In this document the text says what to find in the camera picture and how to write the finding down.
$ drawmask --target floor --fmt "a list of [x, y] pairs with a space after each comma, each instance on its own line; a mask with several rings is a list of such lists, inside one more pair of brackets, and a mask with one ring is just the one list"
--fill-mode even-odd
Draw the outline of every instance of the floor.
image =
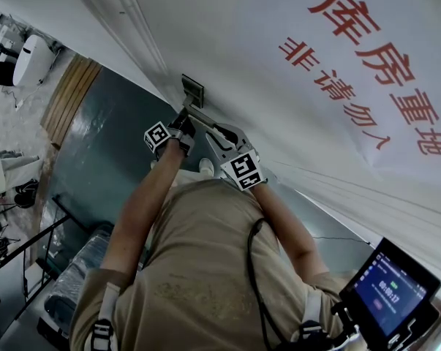
[[[0, 86], [0, 151], [21, 151], [26, 156], [46, 157], [49, 141], [39, 123], [74, 54], [71, 50], [62, 50], [48, 78], [38, 89], [36, 86]], [[8, 191], [7, 199], [11, 203], [14, 196], [14, 190]], [[2, 224], [9, 224], [4, 236], [22, 241], [32, 237], [36, 231], [33, 229], [33, 216], [33, 207], [8, 211], [7, 221], [0, 219]]]
[[[60, 211], [49, 201], [54, 195], [59, 195], [87, 228], [82, 230], [73, 222], [58, 227], [50, 248], [53, 254], [57, 253], [52, 259], [57, 268], [65, 268], [94, 225], [114, 224], [124, 201], [150, 170], [154, 159], [143, 142], [143, 133], [157, 121], [170, 122], [175, 115], [171, 106], [135, 84], [108, 69], [100, 72], [66, 136], [50, 181], [42, 228], [60, 217]], [[184, 169], [196, 170], [203, 156], [214, 161], [207, 142], [200, 139], [203, 136], [201, 131], [197, 132], [196, 147]], [[314, 236], [343, 238], [317, 239], [332, 271], [361, 266], [372, 252], [370, 246], [299, 193], [278, 184], [273, 173], [268, 177], [272, 187]]]
[[1, 337], [1, 351], [24, 350], [24, 344], [27, 344], [28, 350], [58, 351], [45, 337], [37, 332], [39, 318], [50, 319], [44, 307], [52, 288], [53, 282], [48, 284], [22, 315], [11, 323]]

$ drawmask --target red chinese characters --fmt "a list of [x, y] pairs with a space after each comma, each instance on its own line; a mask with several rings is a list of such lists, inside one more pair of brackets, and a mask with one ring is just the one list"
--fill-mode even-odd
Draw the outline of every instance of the red chinese characters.
[[346, 85], [342, 79], [337, 78], [337, 72], [332, 70], [332, 79], [324, 70], [321, 70], [324, 74], [323, 77], [314, 80], [314, 83], [322, 86], [321, 90], [327, 91], [329, 93], [329, 97], [332, 100], [340, 100], [347, 99], [350, 100], [351, 97], [354, 97], [353, 87]]
[[[380, 27], [370, 16], [369, 9], [364, 1], [325, 0], [316, 7], [309, 7], [308, 11], [313, 14], [322, 13], [335, 25], [333, 34], [336, 37], [345, 35], [354, 45], [360, 45], [361, 38], [364, 35], [368, 36], [372, 32], [380, 30]], [[285, 43], [279, 46], [279, 49], [286, 54], [286, 61], [289, 61], [294, 67], [301, 65], [307, 72], [320, 64], [314, 49], [305, 42], [298, 44], [298, 42], [288, 37]], [[408, 82], [415, 79], [410, 69], [409, 56], [406, 53], [400, 53], [392, 42], [371, 50], [356, 50], [355, 54], [358, 58], [361, 58], [365, 67], [374, 70], [374, 79], [380, 85], [404, 87]], [[320, 87], [321, 91], [326, 92], [331, 100], [341, 100], [343, 102], [352, 100], [352, 102], [343, 104], [343, 111], [349, 116], [354, 125], [370, 132], [373, 132], [371, 127], [378, 127], [372, 116], [372, 109], [353, 100], [356, 97], [353, 86], [339, 78], [335, 69], [326, 72], [317, 67], [317, 69], [313, 69], [313, 72], [320, 72], [319, 76], [314, 77], [314, 83]], [[414, 91], [406, 90], [402, 93], [389, 94], [389, 97], [405, 122], [408, 125], [417, 126], [415, 131], [419, 135], [417, 145], [420, 152], [426, 156], [441, 155], [441, 132], [435, 131], [435, 124], [440, 117], [431, 104], [427, 93], [415, 88]], [[381, 150], [386, 143], [391, 141], [389, 136], [379, 136], [381, 135], [380, 132], [373, 132], [373, 134], [364, 130], [361, 130], [361, 132], [367, 137], [379, 141], [376, 145], [377, 150]]]
[[344, 105], [344, 113], [352, 117], [352, 122], [357, 126], [377, 126], [370, 115], [371, 109], [350, 103], [350, 107]]
[[306, 43], [301, 42], [298, 44], [291, 38], [287, 38], [287, 41], [284, 44], [285, 47], [283, 48], [281, 45], [279, 48], [283, 50], [288, 56], [285, 57], [287, 61], [293, 60], [294, 57], [296, 57], [298, 54], [300, 54], [299, 57], [297, 57], [293, 62], [292, 65], [296, 67], [298, 64], [300, 64], [302, 67], [304, 67], [307, 71], [309, 71], [309, 67], [313, 67], [315, 64], [319, 64], [320, 62], [313, 56], [314, 50], [313, 48], [308, 48], [307, 50], [303, 51], [303, 49], [306, 48]]
[[415, 89], [415, 95], [408, 97], [394, 97], [392, 94], [389, 94], [389, 96], [409, 125], [414, 121], [429, 121], [430, 124], [434, 124], [434, 119], [436, 121], [440, 119], [434, 111], [426, 92], [421, 93], [418, 88]]
[[414, 80], [412, 72], [410, 71], [409, 56], [401, 56], [397, 49], [393, 46], [393, 43], [388, 43], [375, 50], [369, 50], [368, 52], [355, 51], [358, 57], [378, 57], [379, 64], [372, 64], [366, 60], [363, 60], [363, 65], [371, 69], [379, 70], [384, 74], [384, 77], [376, 75], [374, 78], [382, 85], [389, 85], [397, 83], [402, 86], [402, 82], [399, 78], [402, 78], [405, 82]]
[[308, 10], [311, 13], [323, 12], [323, 15], [337, 26], [333, 34], [336, 36], [345, 34], [356, 45], [360, 44], [357, 38], [361, 38], [362, 29], [367, 34], [371, 33], [369, 28], [371, 26], [376, 31], [380, 30], [380, 27], [369, 16], [364, 1], [356, 3], [353, 0], [326, 0], [321, 5], [308, 8]]
[[381, 140], [378, 145], [376, 146], [376, 149], [381, 150], [382, 145], [384, 145], [385, 143], [389, 142], [391, 140], [391, 138], [389, 136], [387, 137], [377, 137], [376, 135], [371, 135], [368, 132], [362, 131], [362, 133], [364, 133], [365, 135], [368, 135], [369, 137], [373, 137], [374, 139], [379, 139]]

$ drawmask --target white strap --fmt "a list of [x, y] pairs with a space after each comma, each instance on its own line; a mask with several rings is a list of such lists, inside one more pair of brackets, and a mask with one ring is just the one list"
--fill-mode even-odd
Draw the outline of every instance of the white strap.
[[105, 319], [111, 321], [113, 312], [115, 311], [116, 301], [119, 297], [119, 290], [118, 286], [110, 282], [106, 284], [105, 295], [103, 295], [103, 302], [98, 314], [98, 320]]
[[320, 321], [321, 313], [321, 292], [319, 290], [313, 290], [308, 293], [306, 297], [305, 313], [303, 315], [303, 321]]
[[94, 324], [90, 334], [87, 336], [84, 345], [85, 351], [118, 351], [118, 339], [111, 324], [111, 319], [116, 307], [116, 301], [119, 297], [119, 290], [118, 286], [110, 282], [106, 284], [102, 306], [98, 314], [98, 321]]

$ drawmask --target beige shirt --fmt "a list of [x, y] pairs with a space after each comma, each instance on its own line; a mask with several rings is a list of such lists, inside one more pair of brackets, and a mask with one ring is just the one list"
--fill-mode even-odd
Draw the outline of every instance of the beige shirt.
[[[154, 224], [151, 255], [133, 282], [115, 272], [90, 271], [72, 321], [71, 350], [82, 350], [96, 321], [106, 282], [124, 290], [113, 315], [119, 347], [127, 350], [264, 350], [260, 314], [246, 272], [246, 240], [262, 211], [253, 196], [224, 181], [175, 189]], [[329, 273], [311, 285], [281, 257], [264, 224], [253, 242], [259, 289], [282, 333], [298, 329], [306, 297], [321, 290], [321, 323], [337, 336], [331, 315], [344, 282]], [[278, 339], [268, 326], [272, 346]]]

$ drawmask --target gray floor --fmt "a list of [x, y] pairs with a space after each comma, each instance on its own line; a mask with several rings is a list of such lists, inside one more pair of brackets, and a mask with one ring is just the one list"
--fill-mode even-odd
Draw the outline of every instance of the gray floor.
[[[26, 156], [40, 158], [46, 156], [49, 140], [39, 123], [74, 54], [71, 50], [62, 50], [45, 82], [38, 89], [36, 85], [0, 86], [0, 151], [19, 151]], [[15, 104], [22, 99], [22, 106], [16, 110]], [[10, 203], [13, 203], [14, 196], [14, 190], [7, 192]], [[3, 236], [26, 241], [34, 234], [32, 219], [33, 208], [14, 208], [7, 213], [7, 220], [0, 216], [0, 222], [9, 225]]]
[[[89, 89], [59, 152], [48, 197], [60, 195], [62, 203], [89, 229], [99, 222], [114, 223], [124, 201], [150, 170], [152, 153], [143, 142], [143, 133], [157, 121], [169, 123], [175, 116], [171, 106], [154, 95], [103, 69]], [[202, 131], [197, 137], [203, 137]], [[205, 139], [197, 139], [193, 155], [184, 169], [196, 170], [201, 157], [214, 161]], [[304, 197], [278, 184], [271, 185], [304, 224], [319, 237], [358, 238]], [[59, 217], [49, 202], [42, 228]], [[52, 252], [58, 267], [85, 243], [88, 234], [67, 222], [56, 231]], [[348, 271], [361, 266], [371, 253], [364, 243], [317, 239], [332, 271]]]

